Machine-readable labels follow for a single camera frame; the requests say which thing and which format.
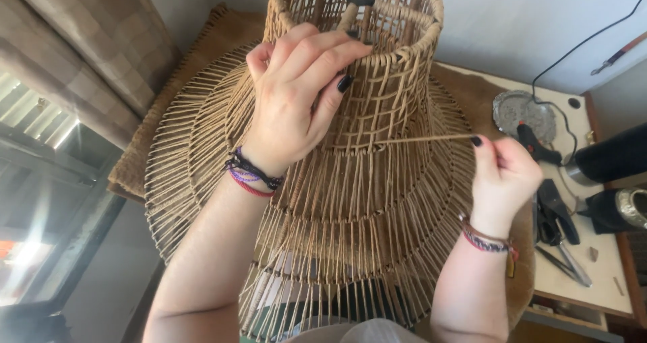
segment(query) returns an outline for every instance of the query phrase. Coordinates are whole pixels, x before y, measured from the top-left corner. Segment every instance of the woman's left hand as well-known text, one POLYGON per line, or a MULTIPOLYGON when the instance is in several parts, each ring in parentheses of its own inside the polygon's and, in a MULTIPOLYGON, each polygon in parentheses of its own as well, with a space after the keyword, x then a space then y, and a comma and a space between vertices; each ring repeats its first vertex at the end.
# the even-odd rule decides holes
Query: woman's left hand
POLYGON ((276 45, 264 42, 253 49, 247 65, 256 103, 243 156, 272 177, 305 157, 328 131, 352 83, 350 75, 338 73, 371 49, 343 32, 319 33, 309 23, 294 27, 276 45))

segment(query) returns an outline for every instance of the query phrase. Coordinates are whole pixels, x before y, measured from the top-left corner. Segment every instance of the red bracelet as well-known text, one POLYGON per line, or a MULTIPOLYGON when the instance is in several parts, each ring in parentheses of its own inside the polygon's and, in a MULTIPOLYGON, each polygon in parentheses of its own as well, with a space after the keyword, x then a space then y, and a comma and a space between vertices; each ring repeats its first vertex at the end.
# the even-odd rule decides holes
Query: red bracelet
POLYGON ((238 180, 238 179, 237 179, 237 178, 235 178, 235 177, 234 177, 234 175, 232 174, 231 169, 229 170, 229 175, 232 177, 232 179, 233 179, 234 181, 236 181, 236 183, 237 183, 238 185, 240 185, 240 186, 241 186, 241 188, 243 188, 243 189, 247 190, 247 191, 248 191, 248 192, 250 192, 251 194, 256 195, 257 197, 271 198, 271 197, 274 195, 274 191, 272 191, 271 193, 263 193, 263 191, 258 191, 258 190, 256 190, 256 189, 252 188, 251 186, 247 185, 245 182, 242 182, 242 181, 238 180))

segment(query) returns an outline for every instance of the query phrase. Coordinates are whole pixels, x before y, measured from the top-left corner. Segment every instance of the curtain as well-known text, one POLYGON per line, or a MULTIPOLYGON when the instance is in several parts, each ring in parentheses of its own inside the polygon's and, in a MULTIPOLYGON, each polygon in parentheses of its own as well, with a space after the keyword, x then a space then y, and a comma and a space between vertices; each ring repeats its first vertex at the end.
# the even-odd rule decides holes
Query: curtain
POLYGON ((0 0, 0 66, 120 148, 180 58, 150 0, 0 0))

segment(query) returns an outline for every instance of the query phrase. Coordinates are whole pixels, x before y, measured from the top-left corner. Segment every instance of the power cord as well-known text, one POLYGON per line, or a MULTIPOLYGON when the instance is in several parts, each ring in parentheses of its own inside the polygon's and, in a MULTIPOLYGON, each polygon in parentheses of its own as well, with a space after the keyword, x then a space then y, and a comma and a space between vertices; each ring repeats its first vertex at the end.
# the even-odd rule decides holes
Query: power cord
POLYGON ((610 29, 611 27, 613 27, 613 26, 615 26, 615 25, 618 25, 618 24, 619 24, 619 23, 621 23, 622 21, 624 21, 624 20, 628 19, 629 17, 633 16, 633 15, 634 15, 634 13, 636 12, 636 9, 638 9, 638 6, 640 6, 640 5, 641 5, 641 2, 642 2, 642 1, 643 1, 643 0, 638 0, 638 2, 636 3, 636 5, 634 6, 634 9, 631 11, 631 13, 629 13, 628 15, 626 15, 626 16, 624 16, 624 17, 622 17, 622 18, 621 18, 621 19, 619 19, 618 21, 615 21, 614 23, 612 23, 612 24, 610 24, 610 25, 606 26, 606 27, 605 27, 605 28, 603 28, 602 30, 599 30, 598 32, 594 33, 593 35, 590 35, 590 36, 589 36, 589 37, 587 37, 584 41, 582 41, 582 42, 578 43, 574 48, 570 49, 570 51, 569 51, 569 52, 567 52, 566 54, 564 54, 564 56, 562 56, 559 60, 555 61, 555 62, 554 62, 554 64, 552 64, 551 66, 548 66, 548 67, 546 68, 546 70, 544 70, 544 71, 542 71, 541 73, 539 73, 539 75, 537 75, 537 76, 532 80, 532 101, 533 101, 535 104, 538 104, 538 105, 542 105, 542 104, 552 105, 554 108, 556 108, 556 109, 557 109, 557 111, 559 111, 559 113, 561 113, 561 114, 562 114, 562 117, 564 118, 564 125, 566 126, 566 132, 568 132, 568 134, 570 134, 570 136, 573 138, 573 153, 571 153, 571 157, 573 157, 573 156, 575 155, 575 151, 577 151, 577 136, 575 136, 575 133, 573 133, 573 132, 571 131, 571 129, 569 128, 569 126, 568 126, 568 117, 566 116, 566 114, 564 113, 564 111, 563 111, 560 107, 558 107, 555 103, 553 103, 552 101, 539 101, 539 100, 535 97, 535 95, 534 95, 534 84, 537 82, 537 80, 538 80, 538 79, 539 79, 543 74, 546 74, 550 69, 554 68, 555 66, 557 66, 557 64, 561 63, 561 62, 562 62, 562 60, 564 60, 565 58, 567 58, 567 57, 568 57, 568 56, 569 56, 573 51, 577 50, 580 46, 582 46, 583 44, 585 44, 587 41, 589 41, 590 39, 593 39, 595 36, 599 35, 600 33, 605 32, 606 30, 610 29))

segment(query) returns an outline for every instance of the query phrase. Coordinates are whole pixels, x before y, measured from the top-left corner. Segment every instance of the wicker lampshade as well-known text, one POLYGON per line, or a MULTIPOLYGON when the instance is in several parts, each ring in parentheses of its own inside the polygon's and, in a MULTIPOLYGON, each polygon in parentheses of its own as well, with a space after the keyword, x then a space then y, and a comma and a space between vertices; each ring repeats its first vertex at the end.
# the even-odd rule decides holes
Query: wicker lampshade
MULTIPOLYGON (((333 30, 349 7, 270 0, 264 41, 304 21, 333 30)), ((374 51, 347 69, 355 81, 329 132, 288 169, 265 210, 240 299, 247 337, 280 339, 299 323, 305 330, 373 317, 413 325, 430 312, 459 216, 471 208, 469 141, 406 142, 469 132, 429 75, 442 1, 376 0, 348 25, 374 51)), ((254 45, 196 74, 160 123, 146 207, 166 262, 217 185, 227 153, 245 139, 254 86, 244 58, 254 45)))

